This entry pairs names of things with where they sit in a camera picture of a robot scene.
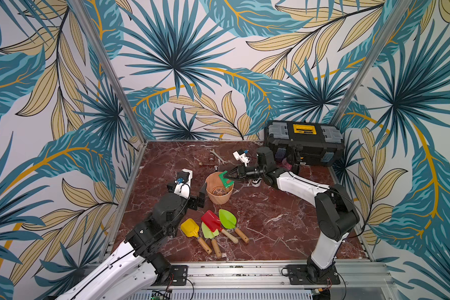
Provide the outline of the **bright green toy trowel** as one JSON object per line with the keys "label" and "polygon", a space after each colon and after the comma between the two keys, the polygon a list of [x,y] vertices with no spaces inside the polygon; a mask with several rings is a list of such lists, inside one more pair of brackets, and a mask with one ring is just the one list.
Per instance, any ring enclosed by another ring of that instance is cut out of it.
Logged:
{"label": "bright green toy trowel", "polygon": [[236,216],[225,209],[219,210],[219,219],[221,221],[221,224],[227,229],[227,230],[234,230],[234,232],[246,243],[248,244],[250,242],[249,237],[245,235],[244,232],[240,230],[239,227],[237,227],[237,219]]}

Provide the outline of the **green toy rake wooden handle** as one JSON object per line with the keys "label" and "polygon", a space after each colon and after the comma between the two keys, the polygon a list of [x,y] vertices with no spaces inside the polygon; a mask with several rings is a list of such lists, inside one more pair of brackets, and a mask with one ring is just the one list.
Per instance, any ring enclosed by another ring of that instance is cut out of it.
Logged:
{"label": "green toy rake wooden handle", "polygon": [[228,177],[227,171],[220,172],[219,179],[222,182],[223,187],[226,189],[230,188],[231,186],[233,186],[235,184],[235,182]]}

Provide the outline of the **white spray bottle black nozzle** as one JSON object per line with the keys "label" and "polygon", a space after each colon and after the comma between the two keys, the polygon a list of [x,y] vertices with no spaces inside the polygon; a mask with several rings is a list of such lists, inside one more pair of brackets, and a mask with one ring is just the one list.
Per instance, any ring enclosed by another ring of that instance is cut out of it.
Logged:
{"label": "white spray bottle black nozzle", "polygon": [[260,187],[262,179],[252,179],[251,185],[254,187]]}

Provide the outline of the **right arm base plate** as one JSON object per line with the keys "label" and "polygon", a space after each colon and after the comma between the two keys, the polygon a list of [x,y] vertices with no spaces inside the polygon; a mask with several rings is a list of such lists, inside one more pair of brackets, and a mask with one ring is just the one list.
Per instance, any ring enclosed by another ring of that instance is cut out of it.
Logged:
{"label": "right arm base plate", "polygon": [[341,283],[335,265],[319,269],[313,264],[289,264],[285,269],[290,285],[334,286]]}

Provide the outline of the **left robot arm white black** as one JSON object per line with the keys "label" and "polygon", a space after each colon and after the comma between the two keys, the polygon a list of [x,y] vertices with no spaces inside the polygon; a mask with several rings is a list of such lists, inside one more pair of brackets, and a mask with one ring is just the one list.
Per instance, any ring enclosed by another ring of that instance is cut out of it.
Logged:
{"label": "left robot arm white black", "polygon": [[202,208],[205,201],[205,189],[190,197],[184,192],[165,194],[106,261],[57,298],[125,300],[150,286],[168,285],[172,266],[160,249],[176,236],[187,210]]}

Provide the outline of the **terracotta plastic flower pot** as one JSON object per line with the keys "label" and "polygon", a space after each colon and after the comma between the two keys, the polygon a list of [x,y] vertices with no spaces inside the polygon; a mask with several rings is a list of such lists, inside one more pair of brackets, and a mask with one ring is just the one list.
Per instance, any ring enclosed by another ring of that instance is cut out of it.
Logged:
{"label": "terracotta plastic flower pot", "polygon": [[209,199],[215,205],[224,205],[230,200],[234,182],[225,186],[220,178],[221,172],[214,172],[206,178],[206,191]]}

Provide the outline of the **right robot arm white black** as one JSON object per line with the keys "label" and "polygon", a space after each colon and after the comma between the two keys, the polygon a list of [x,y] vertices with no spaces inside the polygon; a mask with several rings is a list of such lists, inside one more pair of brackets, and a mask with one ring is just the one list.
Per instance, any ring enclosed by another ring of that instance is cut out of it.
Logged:
{"label": "right robot arm white black", "polygon": [[345,187],[340,184],[329,186],[298,176],[292,171],[279,167],[275,155],[268,147],[256,151],[257,163],[250,165],[250,158],[242,150],[233,153],[241,164],[222,173],[225,183],[231,181],[261,180],[277,190],[297,196],[316,209],[320,229],[316,247],[298,273],[288,266],[287,275],[291,281],[305,277],[305,283],[318,284],[340,279],[335,274],[335,259],[342,243],[360,222],[359,213]]}

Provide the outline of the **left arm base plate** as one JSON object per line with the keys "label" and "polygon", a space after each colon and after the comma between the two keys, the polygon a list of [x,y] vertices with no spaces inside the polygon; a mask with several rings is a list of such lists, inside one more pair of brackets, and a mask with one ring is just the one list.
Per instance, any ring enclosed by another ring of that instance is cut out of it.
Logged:
{"label": "left arm base plate", "polygon": [[188,265],[172,265],[166,271],[159,273],[152,286],[186,286]]}

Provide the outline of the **pink spray bottle black nozzle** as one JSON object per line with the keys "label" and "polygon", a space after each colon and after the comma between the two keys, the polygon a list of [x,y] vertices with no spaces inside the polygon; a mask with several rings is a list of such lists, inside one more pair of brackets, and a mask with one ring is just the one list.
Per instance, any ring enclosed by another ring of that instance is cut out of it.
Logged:
{"label": "pink spray bottle black nozzle", "polygon": [[303,160],[303,157],[301,156],[303,146],[299,144],[292,146],[288,145],[281,146],[279,149],[283,152],[281,161],[282,167],[297,175]]}

